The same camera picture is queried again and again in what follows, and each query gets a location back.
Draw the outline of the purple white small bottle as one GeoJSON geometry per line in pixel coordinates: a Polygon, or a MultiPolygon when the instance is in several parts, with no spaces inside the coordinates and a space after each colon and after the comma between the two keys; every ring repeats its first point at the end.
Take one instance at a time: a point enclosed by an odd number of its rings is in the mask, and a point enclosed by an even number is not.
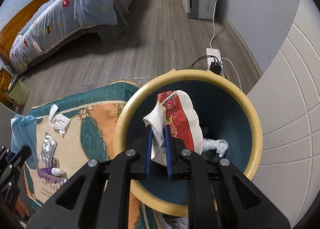
{"type": "Polygon", "coordinates": [[[58,178],[64,173],[63,169],[57,167],[40,168],[37,170],[37,174],[42,179],[54,179],[58,178]]]}

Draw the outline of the white wardrobe door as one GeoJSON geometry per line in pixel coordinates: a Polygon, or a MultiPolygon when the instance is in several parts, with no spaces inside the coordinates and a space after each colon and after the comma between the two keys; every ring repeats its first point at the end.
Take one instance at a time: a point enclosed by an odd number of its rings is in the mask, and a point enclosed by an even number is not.
{"type": "Polygon", "coordinates": [[[319,192],[319,10],[300,0],[277,55],[248,93],[263,131],[253,183],[291,226],[319,192]]]}

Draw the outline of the teal orange patterned rug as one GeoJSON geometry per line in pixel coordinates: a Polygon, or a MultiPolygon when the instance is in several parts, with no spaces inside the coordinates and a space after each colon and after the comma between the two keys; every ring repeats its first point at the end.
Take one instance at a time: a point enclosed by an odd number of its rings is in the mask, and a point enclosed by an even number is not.
{"type": "MultiPolygon", "coordinates": [[[[92,158],[99,162],[113,159],[114,132],[119,116],[127,101],[140,87],[133,81],[117,81],[33,107],[28,115],[36,118],[39,167],[45,167],[40,153],[46,134],[51,135],[57,143],[54,157],[68,179],[92,158]],[[49,124],[49,112],[53,104],[57,105],[57,112],[71,120],[64,135],[60,135],[49,124]]],[[[29,203],[35,210],[40,209],[61,187],[60,183],[47,183],[27,164],[24,165],[24,181],[29,203]]],[[[129,228],[162,228],[157,213],[131,193],[129,228]]]]}

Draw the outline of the wooden bed frame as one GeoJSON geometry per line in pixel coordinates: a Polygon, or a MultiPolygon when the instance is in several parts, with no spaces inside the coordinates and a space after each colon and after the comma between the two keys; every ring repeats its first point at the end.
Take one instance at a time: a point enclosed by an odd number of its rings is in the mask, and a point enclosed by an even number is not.
{"type": "Polygon", "coordinates": [[[9,53],[18,32],[30,21],[40,6],[49,0],[33,0],[21,9],[1,30],[1,56],[11,65],[9,53]]]}

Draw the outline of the white power strip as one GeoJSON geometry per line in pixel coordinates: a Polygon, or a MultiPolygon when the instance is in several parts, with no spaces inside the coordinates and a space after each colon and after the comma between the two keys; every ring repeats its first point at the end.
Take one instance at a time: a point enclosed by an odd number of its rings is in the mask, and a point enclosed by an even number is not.
{"type": "Polygon", "coordinates": [[[220,76],[224,77],[225,75],[224,75],[223,63],[222,63],[220,51],[218,49],[215,49],[215,48],[207,48],[206,49],[206,55],[208,56],[208,58],[207,58],[207,68],[208,68],[208,70],[209,70],[210,63],[213,60],[219,60],[220,63],[221,63],[221,67],[222,67],[222,72],[221,72],[220,76]]]}

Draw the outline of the white tissue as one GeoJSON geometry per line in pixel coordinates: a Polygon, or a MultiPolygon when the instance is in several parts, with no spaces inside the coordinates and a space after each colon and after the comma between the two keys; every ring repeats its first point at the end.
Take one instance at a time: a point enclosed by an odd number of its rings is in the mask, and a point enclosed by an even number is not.
{"type": "Polygon", "coordinates": [[[209,151],[216,151],[219,157],[224,157],[226,151],[228,150],[228,143],[224,139],[203,139],[202,153],[207,153],[209,151]]]}
{"type": "Polygon", "coordinates": [[[58,109],[59,107],[56,104],[51,106],[49,111],[49,125],[61,136],[64,136],[71,120],[63,114],[58,113],[58,109]]]}

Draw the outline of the silver foil blister pack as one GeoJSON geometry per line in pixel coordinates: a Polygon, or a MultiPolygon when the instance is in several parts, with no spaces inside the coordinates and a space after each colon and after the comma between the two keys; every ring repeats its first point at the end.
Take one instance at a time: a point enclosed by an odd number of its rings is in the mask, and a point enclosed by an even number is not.
{"type": "Polygon", "coordinates": [[[56,147],[57,143],[55,139],[53,139],[49,133],[46,133],[40,153],[40,159],[43,161],[46,167],[52,166],[56,147]]]}

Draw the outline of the yellow rimmed teal trash bin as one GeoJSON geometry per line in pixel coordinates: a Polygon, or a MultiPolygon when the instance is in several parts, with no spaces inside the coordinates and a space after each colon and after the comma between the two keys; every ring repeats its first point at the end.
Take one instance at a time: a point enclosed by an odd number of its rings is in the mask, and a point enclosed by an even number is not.
{"type": "MultiPolygon", "coordinates": [[[[261,159],[263,136],[258,114],[236,85],[227,79],[201,70],[171,70],[149,81],[125,105],[116,125],[114,153],[129,149],[136,138],[145,134],[143,117],[156,105],[162,92],[182,90],[191,98],[210,138],[229,143],[226,158],[248,179],[253,179],[261,159]]],[[[185,181],[168,179],[165,166],[153,163],[151,175],[144,181],[132,181],[131,193],[146,206],[177,217],[188,215],[185,181]]]]}

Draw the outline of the black charger plug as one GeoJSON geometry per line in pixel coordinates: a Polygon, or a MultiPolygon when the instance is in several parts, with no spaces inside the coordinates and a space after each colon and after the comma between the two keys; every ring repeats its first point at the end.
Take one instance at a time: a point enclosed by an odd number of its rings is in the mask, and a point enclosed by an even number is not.
{"type": "Polygon", "coordinates": [[[217,75],[220,75],[222,72],[221,63],[219,60],[213,60],[210,63],[209,70],[217,75]]]}

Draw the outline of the white tissue in bin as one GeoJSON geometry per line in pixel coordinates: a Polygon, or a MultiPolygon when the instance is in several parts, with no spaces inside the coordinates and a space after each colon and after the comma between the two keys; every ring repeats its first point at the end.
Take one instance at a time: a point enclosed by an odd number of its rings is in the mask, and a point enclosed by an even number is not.
{"type": "Polygon", "coordinates": [[[203,139],[202,153],[207,153],[209,151],[216,151],[219,157],[224,157],[226,151],[228,150],[228,143],[224,139],[203,139]]]}

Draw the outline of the green cloth on nightstand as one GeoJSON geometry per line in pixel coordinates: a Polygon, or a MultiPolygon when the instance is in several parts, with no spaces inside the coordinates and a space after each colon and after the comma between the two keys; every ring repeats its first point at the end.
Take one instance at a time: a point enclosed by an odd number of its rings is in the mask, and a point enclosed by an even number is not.
{"type": "Polygon", "coordinates": [[[6,95],[13,99],[17,104],[24,105],[29,97],[29,94],[30,89],[21,82],[18,74],[15,74],[11,79],[6,95]]]}

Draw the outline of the blue face mask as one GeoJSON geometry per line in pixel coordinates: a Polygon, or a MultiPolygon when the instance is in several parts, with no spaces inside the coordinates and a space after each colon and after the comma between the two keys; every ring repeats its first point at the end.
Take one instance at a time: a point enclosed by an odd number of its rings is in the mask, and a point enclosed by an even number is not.
{"type": "Polygon", "coordinates": [[[11,151],[18,153],[24,146],[28,146],[31,155],[26,163],[30,169],[36,170],[39,167],[37,157],[37,138],[36,138],[36,118],[32,115],[16,115],[11,118],[11,151]]]}

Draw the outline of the red white snack bag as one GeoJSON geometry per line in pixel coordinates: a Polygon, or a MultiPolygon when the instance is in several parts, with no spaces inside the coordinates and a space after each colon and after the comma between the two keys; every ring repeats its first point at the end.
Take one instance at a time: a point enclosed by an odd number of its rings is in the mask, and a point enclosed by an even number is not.
{"type": "Polygon", "coordinates": [[[143,117],[146,126],[152,127],[151,160],[167,165],[164,127],[170,126],[171,135],[184,141],[187,149],[198,154],[203,150],[203,134],[200,121],[188,94],[181,90],[157,95],[153,110],[143,117]]]}

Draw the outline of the blue cartoon print duvet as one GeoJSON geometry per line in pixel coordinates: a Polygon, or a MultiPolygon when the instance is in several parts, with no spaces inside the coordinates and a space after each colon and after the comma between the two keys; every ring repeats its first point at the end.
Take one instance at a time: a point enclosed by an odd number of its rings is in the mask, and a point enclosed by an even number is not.
{"type": "Polygon", "coordinates": [[[9,61],[17,74],[32,61],[68,42],[73,35],[98,32],[102,40],[117,38],[127,26],[133,0],[50,0],[17,34],[9,61]]]}

